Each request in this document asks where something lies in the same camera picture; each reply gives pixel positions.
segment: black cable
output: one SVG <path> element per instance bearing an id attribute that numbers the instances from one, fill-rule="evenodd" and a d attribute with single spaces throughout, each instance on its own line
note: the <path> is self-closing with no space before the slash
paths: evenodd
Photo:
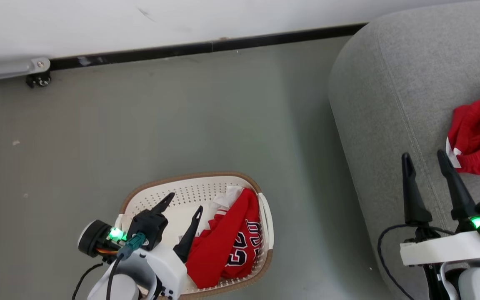
<path id="1" fill-rule="evenodd" d="M 110 289 L 112 289 L 112 280 L 114 279 L 114 275 L 116 273 L 116 268 L 118 268 L 118 264 L 120 261 L 122 261 L 123 258 L 123 253 L 116 258 L 116 261 L 114 262 L 112 266 L 112 270 L 110 270 L 110 275 L 108 276 L 108 284 L 107 284 L 107 300 L 110 300 Z"/>
<path id="2" fill-rule="evenodd" d="M 388 267 L 386 266 L 385 264 L 385 259 L 383 258 L 383 253 L 381 251 L 381 241 L 383 240 L 383 237 L 385 236 L 385 234 L 387 234 L 390 230 L 393 230 L 393 229 L 396 229 L 396 228 L 404 228 L 404 227 L 413 227 L 413 228 L 428 228 L 428 229 L 431 229 L 431 230 L 434 230 L 434 231 L 438 231 L 438 232 L 442 232 L 442 233 L 446 233 L 446 234 L 449 234 L 449 235 L 455 235 L 455 232 L 451 232 L 449 230 L 445 230 L 445 229 L 442 229 L 442 228 L 438 228 L 438 227 L 432 227 L 432 226 L 419 226 L 419 225 L 408 225 L 408 224 L 399 224 L 399 225 L 394 225 L 394 226 L 390 226 L 389 228 L 386 228 L 385 230 L 383 230 L 381 232 L 381 234 L 379 235 L 379 239 L 377 240 L 377 255 L 379 255 L 379 260 L 381 261 L 381 265 L 382 267 L 385 269 L 386 271 L 386 275 L 388 275 L 388 277 L 390 277 L 390 279 L 392 280 L 392 282 L 394 283 L 394 285 L 396 285 L 396 287 L 398 287 L 400 289 L 400 291 L 402 293 L 405 294 L 405 296 L 407 296 L 410 300 L 414 300 L 414 298 L 411 297 L 411 295 L 409 295 L 405 289 L 399 285 L 399 283 L 396 281 L 396 279 L 394 278 L 394 276 L 392 276 L 392 274 L 390 274 L 390 271 L 388 271 Z"/>
<path id="3" fill-rule="evenodd" d="M 86 270 L 86 272 L 84 272 L 84 274 L 80 277 L 79 279 L 79 283 L 77 284 L 77 286 L 75 287 L 75 291 L 74 291 L 74 294 L 72 296 L 72 300 L 75 300 L 75 297 L 77 296 L 77 292 L 79 291 L 79 288 L 80 288 L 80 285 L 82 284 L 84 278 L 88 275 L 88 273 L 92 272 L 95 268 L 99 268 L 103 266 L 103 263 L 101 264 L 96 264 L 96 265 L 93 265 L 91 268 L 89 268 L 88 270 Z"/>

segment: black baseboard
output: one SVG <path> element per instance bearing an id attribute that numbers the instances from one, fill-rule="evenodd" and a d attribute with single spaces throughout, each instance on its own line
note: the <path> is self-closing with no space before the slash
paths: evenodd
<path id="1" fill-rule="evenodd" d="M 130 61 L 158 59 L 199 53 L 215 53 L 218 51 L 238 50 L 252 47 L 269 46 L 277 44 L 303 42 L 305 40 L 320 40 L 322 38 L 337 38 L 339 36 L 353 35 L 366 23 L 328 27 L 300 32 L 288 32 L 246 38 L 233 38 L 230 40 L 214 40 L 211 42 L 198 42 L 195 44 L 174 45 L 151 49 L 130 50 L 79 57 L 63 57 L 51 60 L 50 70 L 64 70 L 91 66 L 108 65 L 111 63 L 127 63 Z"/>

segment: orange wire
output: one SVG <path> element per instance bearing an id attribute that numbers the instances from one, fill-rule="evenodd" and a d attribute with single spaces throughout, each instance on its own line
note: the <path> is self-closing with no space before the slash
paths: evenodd
<path id="1" fill-rule="evenodd" d="M 103 254 L 116 254 L 116 253 L 118 253 L 118 251 L 108 251 L 108 250 L 99 249 L 99 248 L 96 248 L 95 250 L 96 250 L 97 252 L 103 253 Z"/>

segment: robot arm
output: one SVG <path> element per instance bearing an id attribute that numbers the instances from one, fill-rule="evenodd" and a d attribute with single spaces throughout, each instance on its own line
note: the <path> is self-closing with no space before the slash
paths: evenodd
<path id="1" fill-rule="evenodd" d="M 108 294 L 113 300 L 152 300 L 159 295 L 173 300 L 181 296 L 187 278 L 185 262 L 203 208 L 197 209 L 179 244 L 168 247 L 160 243 L 168 225 L 162 212 L 174 196 L 174 193 L 168 194 L 153 209 L 133 217 L 127 233 L 100 220 L 86 226 L 78 249 L 93 258 L 99 255 L 105 263 L 111 264 L 92 288 L 88 300 L 104 300 Z M 147 291 L 144 297 L 141 289 Z"/>
<path id="2" fill-rule="evenodd" d="M 453 205 L 451 217 L 459 226 L 455 235 L 443 238 L 434 227 L 429 227 L 432 217 L 417 188 L 412 160 L 408 153 L 403 154 L 405 224 L 417 229 L 415 238 L 400 244 L 402 262 L 406 266 L 423 267 L 431 300 L 480 300 L 480 203 L 475 205 L 442 150 L 438 151 L 438 163 L 448 182 Z M 448 270 L 451 264 L 462 262 L 470 268 Z"/>

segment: sofa cushion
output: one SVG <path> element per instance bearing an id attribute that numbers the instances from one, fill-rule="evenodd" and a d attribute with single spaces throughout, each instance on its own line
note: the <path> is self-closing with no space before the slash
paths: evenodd
<path id="1" fill-rule="evenodd" d="M 329 100 L 374 249 L 383 229 L 404 223 L 404 152 L 415 163 L 432 225 L 455 230 L 436 151 L 445 149 L 453 110 L 478 99 L 480 2 L 381 17 L 343 48 L 329 79 Z M 480 201 L 480 176 L 462 179 Z M 383 256 L 411 296 L 427 299 L 422 268 L 404 267 L 399 255 L 399 243 L 412 237 L 411 228 L 388 233 Z M 392 292 L 404 298 L 380 269 Z"/>

